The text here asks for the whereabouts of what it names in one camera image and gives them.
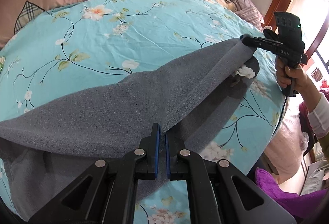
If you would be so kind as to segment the right forearm white sleeve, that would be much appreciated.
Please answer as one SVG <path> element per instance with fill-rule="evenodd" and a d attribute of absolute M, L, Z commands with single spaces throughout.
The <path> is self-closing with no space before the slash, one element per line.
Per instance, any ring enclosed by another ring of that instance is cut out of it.
<path fill-rule="evenodd" d="M 328 161 L 328 112 L 329 104 L 324 93 L 320 92 L 313 82 L 300 91 L 308 109 L 308 120 Z"/>

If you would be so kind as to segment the person's right hand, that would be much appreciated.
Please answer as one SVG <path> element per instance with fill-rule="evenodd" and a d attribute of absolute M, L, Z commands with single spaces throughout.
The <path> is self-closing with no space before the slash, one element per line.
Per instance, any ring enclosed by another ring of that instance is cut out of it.
<path fill-rule="evenodd" d="M 307 95 L 313 95 L 313 92 L 317 91 L 313 81 L 308 77 L 300 65 L 296 68 L 290 68 L 285 65 L 279 57 L 276 57 L 275 68 L 277 83 L 280 87 L 291 87 L 299 92 L 304 98 Z"/>

